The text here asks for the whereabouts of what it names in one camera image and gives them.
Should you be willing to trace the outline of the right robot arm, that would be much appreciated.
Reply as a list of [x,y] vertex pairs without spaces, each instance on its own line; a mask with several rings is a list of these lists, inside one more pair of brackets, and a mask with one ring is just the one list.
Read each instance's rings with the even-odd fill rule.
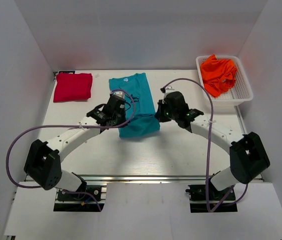
[[155,118],[175,121],[192,134],[210,139],[230,156],[230,165],[214,174],[206,187],[207,195],[216,200],[238,183],[248,184],[270,166],[270,160],[258,134],[242,134],[211,122],[202,111],[190,109],[179,91],[165,93],[158,101]]

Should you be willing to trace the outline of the teal t-shirt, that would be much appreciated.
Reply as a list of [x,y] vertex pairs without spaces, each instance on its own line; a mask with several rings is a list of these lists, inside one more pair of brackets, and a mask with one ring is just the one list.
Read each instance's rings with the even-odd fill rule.
[[121,138],[144,137],[160,130],[160,123],[155,118],[155,108],[152,94],[145,73],[136,73],[122,78],[109,80],[110,90],[124,90],[126,118],[131,118],[129,124],[119,129]]

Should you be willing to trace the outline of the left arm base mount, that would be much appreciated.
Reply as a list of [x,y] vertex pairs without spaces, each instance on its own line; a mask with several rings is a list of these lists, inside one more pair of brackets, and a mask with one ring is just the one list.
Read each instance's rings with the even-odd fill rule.
[[54,201],[54,212],[98,213],[105,205],[106,186],[83,183],[78,191],[58,189]]

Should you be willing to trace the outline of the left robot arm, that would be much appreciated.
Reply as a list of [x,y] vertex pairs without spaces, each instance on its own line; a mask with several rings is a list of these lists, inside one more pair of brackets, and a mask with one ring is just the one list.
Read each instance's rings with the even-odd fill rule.
[[61,163],[80,145],[100,135],[107,127],[126,121],[125,94],[110,95],[102,109],[94,108],[75,126],[47,141],[37,139],[29,149],[24,171],[43,189],[65,189],[80,200],[86,195],[86,183],[78,175],[61,169]]

